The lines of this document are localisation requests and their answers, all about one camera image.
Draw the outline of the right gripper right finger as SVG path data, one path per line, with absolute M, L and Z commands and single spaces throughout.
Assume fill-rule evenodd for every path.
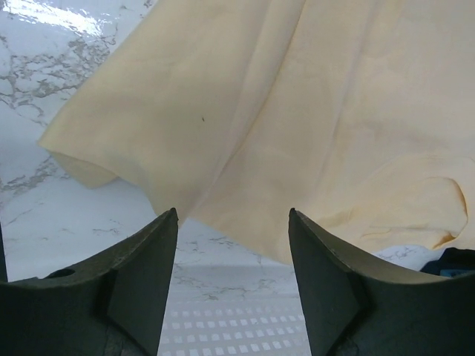
M 289 244 L 313 355 L 472 355 L 474 275 L 382 260 L 297 210 Z

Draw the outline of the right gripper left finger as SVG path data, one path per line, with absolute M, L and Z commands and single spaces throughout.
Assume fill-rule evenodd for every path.
M 1 272 L 3 355 L 155 355 L 177 246 L 170 209 L 136 234 L 44 278 Z

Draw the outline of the cream yellow t shirt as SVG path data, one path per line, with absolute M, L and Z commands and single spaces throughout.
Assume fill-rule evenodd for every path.
M 472 1 L 159 1 L 39 144 L 290 263 L 297 208 L 369 252 L 474 247 Z

